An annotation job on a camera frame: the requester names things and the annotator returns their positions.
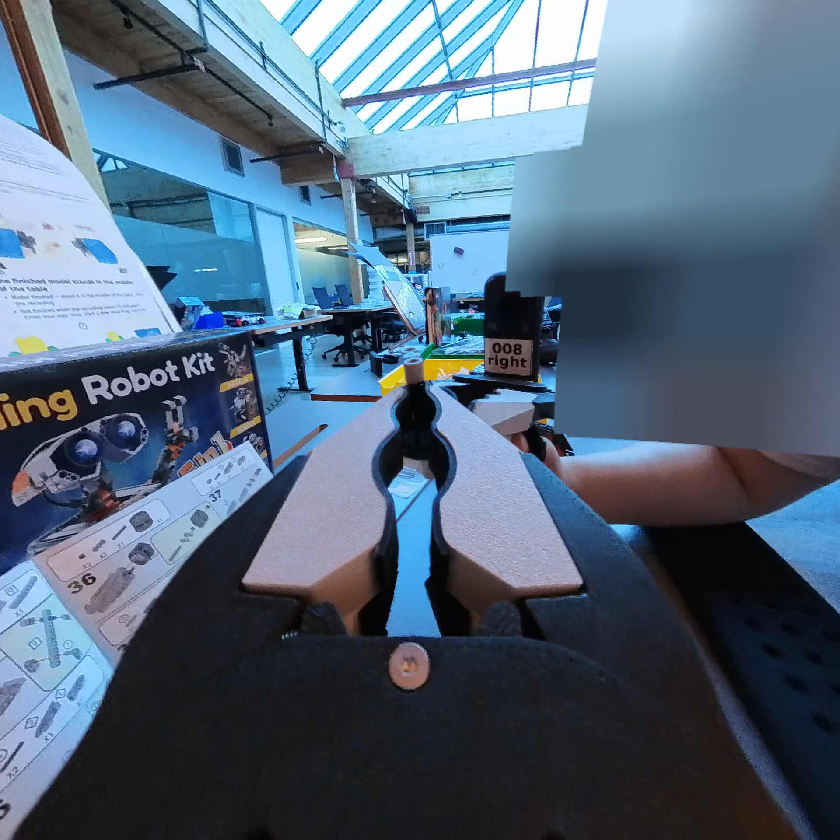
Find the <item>instruction booklet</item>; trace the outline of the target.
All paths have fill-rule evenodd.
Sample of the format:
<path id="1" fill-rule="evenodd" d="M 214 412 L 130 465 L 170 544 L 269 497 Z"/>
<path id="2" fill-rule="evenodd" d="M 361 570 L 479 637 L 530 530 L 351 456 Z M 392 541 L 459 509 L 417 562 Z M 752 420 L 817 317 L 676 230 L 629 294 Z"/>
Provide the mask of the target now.
<path id="1" fill-rule="evenodd" d="M 270 477 L 240 444 L 2 577 L 2 838 L 75 752 L 174 574 Z"/>

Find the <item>grey connector with black axle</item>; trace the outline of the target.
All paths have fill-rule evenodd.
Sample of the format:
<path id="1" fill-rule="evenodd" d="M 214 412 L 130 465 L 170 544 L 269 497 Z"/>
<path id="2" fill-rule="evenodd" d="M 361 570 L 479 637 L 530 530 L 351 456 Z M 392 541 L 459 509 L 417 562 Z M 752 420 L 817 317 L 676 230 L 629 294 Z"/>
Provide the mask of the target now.
<path id="1" fill-rule="evenodd" d="M 431 467 L 437 405 L 427 391 L 424 361 L 419 356 L 407 356 L 403 362 L 406 378 L 404 398 L 395 411 L 402 439 L 403 463 L 414 464 L 416 472 L 427 479 L 434 478 Z"/>

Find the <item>whiteboard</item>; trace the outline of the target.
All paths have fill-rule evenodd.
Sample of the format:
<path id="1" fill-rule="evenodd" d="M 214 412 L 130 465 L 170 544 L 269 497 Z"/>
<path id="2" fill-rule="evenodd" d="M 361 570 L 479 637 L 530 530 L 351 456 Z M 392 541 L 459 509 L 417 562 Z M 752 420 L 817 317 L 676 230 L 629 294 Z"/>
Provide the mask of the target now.
<path id="1" fill-rule="evenodd" d="M 508 229 L 432 236 L 428 284 L 451 292 L 483 292 L 490 277 L 507 271 L 508 241 Z"/>

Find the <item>white printed sheet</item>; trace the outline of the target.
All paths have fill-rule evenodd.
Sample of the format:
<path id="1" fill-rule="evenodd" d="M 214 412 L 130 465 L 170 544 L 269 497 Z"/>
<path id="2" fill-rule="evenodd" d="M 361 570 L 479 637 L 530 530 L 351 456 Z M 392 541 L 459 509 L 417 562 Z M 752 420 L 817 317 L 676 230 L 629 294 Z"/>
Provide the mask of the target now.
<path id="1" fill-rule="evenodd" d="M 2 357 L 180 330 L 84 175 L 2 117 Z"/>

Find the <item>wooden background desk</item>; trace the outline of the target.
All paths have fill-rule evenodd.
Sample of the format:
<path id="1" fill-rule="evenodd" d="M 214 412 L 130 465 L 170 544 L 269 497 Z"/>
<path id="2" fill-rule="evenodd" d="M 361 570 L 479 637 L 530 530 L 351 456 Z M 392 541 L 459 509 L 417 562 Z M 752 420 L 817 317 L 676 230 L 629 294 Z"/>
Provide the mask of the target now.
<path id="1" fill-rule="evenodd" d="M 255 350 L 273 350 L 280 344 L 291 342 L 297 385 L 288 384 L 283 388 L 293 392 L 310 393 L 302 346 L 303 338 L 322 334 L 323 325 L 332 320 L 333 316 L 328 313 L 299 319 L 268 318 L 264 323 L 248 329 Z"/>

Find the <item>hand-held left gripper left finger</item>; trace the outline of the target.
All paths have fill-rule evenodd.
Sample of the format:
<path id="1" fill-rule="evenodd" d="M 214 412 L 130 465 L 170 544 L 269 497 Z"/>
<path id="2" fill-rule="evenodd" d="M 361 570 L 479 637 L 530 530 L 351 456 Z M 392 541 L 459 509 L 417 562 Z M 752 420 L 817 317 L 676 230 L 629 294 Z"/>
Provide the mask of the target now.
<path id="1" fill-rule="evenodd" d="M 243 579 L 249 592 L 333 604 L 352 634 L 385 635 L 396 585 L 389 484 L 403 467 L 398 387 L 312 450 Z"/>

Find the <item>yellow plastic bin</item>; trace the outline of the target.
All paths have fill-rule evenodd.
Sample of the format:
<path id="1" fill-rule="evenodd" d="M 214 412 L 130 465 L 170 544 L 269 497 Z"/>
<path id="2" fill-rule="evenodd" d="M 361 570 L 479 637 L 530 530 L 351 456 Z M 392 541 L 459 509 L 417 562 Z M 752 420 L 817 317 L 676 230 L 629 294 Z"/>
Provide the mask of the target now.
<path id="1" fill-rule="evenodd" d="M 430 382 L 451 381 L 456 375 L 468 374 L 484 363 L 483 349 L 479 344 L 446 344 L 434 346 L 406 346 L 388 350 L 371 360 L 374 373 L 383 373 L 379 378 L 382 395 L 406 384 L 404 362 L 418 358 L 423 363 L 423 376 Z M 385 366 L 393 369 L 384 373 Z"/>

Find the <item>black office chair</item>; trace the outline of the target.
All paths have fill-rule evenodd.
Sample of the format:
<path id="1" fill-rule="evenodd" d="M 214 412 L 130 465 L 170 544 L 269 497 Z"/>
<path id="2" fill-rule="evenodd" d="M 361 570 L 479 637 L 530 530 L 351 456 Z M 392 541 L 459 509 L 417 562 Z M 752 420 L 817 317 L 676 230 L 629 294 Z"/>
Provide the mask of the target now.
<path id="1" fill-rule="evenodd" d="M 334 314 L 337 312 L 336 307 L 333 305 L 333 300 L 330 294 L 327 292 L 326 287 L 312 287 L 311 293 L 315 297 L 318 307 L 321 311 L 321 314 Z M 342 325 L 342 321 L 334 322 L 329 330 L 338 335 L 341 334 L 342 342 L 337 346 L 324 351 L 322 353 L 322 358 L 324 360 L 327 359 L 329 352 L 335 352 L 333 357 L 332 365 L 333 366 L 356 366 L 358 362 L 355 360 L 355 351 L 353 349 L 348 349 L 348 345 L 346 343 L 347 336 L 350 336 L 352 339 L 353 335 L 352 332 L 346 332 L 346 329 L 351 329 L 350 327 L 346 327 Z"/>

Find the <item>person's right hand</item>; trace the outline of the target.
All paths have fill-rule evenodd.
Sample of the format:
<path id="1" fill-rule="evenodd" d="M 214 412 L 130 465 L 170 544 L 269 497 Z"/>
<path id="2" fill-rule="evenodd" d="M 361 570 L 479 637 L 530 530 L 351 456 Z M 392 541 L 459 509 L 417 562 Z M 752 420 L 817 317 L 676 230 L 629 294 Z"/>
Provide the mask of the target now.
<path id="1" fill-rule="evenodd" d="M 564 458 L 559 455 L 556 447 L 548 439 L 531 429 L 527 433 L 512 434 L 509 439 L 520 452 L 536 457 L 569 486 L 568 478 L 564 477 Z"/>

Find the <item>robot kit box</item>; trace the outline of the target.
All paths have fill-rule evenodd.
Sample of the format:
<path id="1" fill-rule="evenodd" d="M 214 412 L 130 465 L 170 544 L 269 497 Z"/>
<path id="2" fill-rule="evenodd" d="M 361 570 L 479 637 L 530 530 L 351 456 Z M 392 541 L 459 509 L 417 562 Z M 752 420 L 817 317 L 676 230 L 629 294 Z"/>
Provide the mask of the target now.
<path id="1" fill-rule="evenodd" d="M 270 462 L 248 331 L 181 332 L 1 363 L 1 569 L 207 461 Z"/>

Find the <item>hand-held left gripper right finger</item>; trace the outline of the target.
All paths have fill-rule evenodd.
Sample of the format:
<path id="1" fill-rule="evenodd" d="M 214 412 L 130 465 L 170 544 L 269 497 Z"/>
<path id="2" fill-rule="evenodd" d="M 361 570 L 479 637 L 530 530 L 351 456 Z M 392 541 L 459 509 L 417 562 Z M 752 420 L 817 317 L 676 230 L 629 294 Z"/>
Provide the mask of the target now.
<path id="1" fill-rule="evenodd" d="M 581 573 L 522 453 L 448 390 L 427 391 L 437 405 L 434 441 L 447 457 L 427 580 L 440 633 L 475 632 L 498 602 L 582 595 Z"/>

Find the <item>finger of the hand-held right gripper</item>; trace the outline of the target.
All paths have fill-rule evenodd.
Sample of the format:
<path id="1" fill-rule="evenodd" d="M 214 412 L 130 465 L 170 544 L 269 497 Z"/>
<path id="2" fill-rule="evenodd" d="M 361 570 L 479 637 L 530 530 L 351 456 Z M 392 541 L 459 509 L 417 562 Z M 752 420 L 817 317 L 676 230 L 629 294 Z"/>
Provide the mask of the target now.
<path id="1" fill-rule="evenodd" d="M 471 412 L 482 422 L 496 430 L 503 437 L 525 434 L 533 424 L 532 402 L 503 399 L 474 401 Z"/>

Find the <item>person's right forearm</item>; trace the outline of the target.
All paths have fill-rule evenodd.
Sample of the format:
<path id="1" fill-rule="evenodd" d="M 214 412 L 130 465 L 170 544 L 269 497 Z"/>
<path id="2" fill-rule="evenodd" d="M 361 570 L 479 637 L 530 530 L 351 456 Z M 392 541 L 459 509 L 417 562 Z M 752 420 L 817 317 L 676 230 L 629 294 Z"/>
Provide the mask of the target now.
<path id="1" fill-rule="evenodd" d="M 637 443 L 563 457 L 569 488 L 606 522 L 680 527 L 742 522 L 839 477 L 839 457 L 697 444 Z"/>

